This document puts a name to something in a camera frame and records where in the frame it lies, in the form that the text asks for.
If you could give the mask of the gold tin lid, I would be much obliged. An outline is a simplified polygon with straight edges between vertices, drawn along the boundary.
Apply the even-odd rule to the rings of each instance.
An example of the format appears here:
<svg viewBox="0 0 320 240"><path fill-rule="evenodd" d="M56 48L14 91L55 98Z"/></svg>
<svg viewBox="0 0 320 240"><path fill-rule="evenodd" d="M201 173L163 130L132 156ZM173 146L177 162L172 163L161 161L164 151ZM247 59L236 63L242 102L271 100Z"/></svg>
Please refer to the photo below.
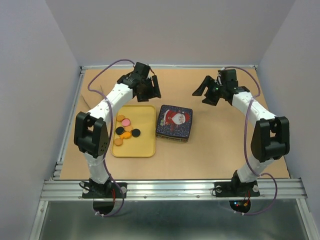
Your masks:
<svg viewBox="0 0 320 240"><path fill-rule="evenodd" d="M162 105L159 110L155 133L189 138L193 122L191 108Z"/></svg>

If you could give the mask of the metal tongs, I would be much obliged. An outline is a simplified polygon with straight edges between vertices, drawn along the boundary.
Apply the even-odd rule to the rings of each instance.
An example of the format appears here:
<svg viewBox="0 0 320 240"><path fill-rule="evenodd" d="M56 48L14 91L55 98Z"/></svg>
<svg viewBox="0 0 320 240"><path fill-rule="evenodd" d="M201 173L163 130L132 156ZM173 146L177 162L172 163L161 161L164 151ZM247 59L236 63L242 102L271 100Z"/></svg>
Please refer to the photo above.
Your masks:
<svg viewBox="0 0 320 240"><path fill-rule="evenodd" d="M87 111L93 109L102 100L103 97L97 92L89 91L87 85L85 85L80 92L80 102Z"/></svg>

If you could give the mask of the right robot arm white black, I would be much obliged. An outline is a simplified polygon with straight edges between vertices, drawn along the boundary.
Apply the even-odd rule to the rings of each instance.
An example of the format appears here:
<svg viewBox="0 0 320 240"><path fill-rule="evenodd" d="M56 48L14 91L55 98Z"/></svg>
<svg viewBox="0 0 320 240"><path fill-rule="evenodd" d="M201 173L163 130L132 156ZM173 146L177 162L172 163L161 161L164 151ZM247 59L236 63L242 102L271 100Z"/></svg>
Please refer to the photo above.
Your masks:
<svg viewBox="0 0 320 240"><path fill-rule="evenodd" d="M290 151L290 122L285 116L276 116L257 101L245 86L237 80L237 67L226 67L218 71L217 78L207 75L193 96L204 95L202 102L216 106L220 99L227 101L245 116L244 125L254 127L247 149L248 130L244 130L243 149L245 164L237 169L231 180L222 181L213 187L213 195L218 198L259 196L257 179L265 176L265 169L275 160Z"/></svg>

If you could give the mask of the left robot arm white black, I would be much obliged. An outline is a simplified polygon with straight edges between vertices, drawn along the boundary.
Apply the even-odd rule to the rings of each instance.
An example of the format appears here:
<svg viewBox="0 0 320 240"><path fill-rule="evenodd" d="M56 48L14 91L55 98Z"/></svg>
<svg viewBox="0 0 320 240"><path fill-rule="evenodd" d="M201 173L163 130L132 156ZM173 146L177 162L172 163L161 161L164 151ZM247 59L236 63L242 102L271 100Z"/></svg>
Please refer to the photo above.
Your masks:
<svg viewBox="0 0 320 240"><path fill-rule="evenodd" d="M152 68L136 62L133 70L121 76L108 94L101 91L102 100L88 112L79 112L75 117L74 144L84 154L90 178L80 182L84 199L105 199L112 190L123 193L108 171L106 154L112 139L114 117L131 99L147 102L160 98L158 78L150 76Z"/></svg>

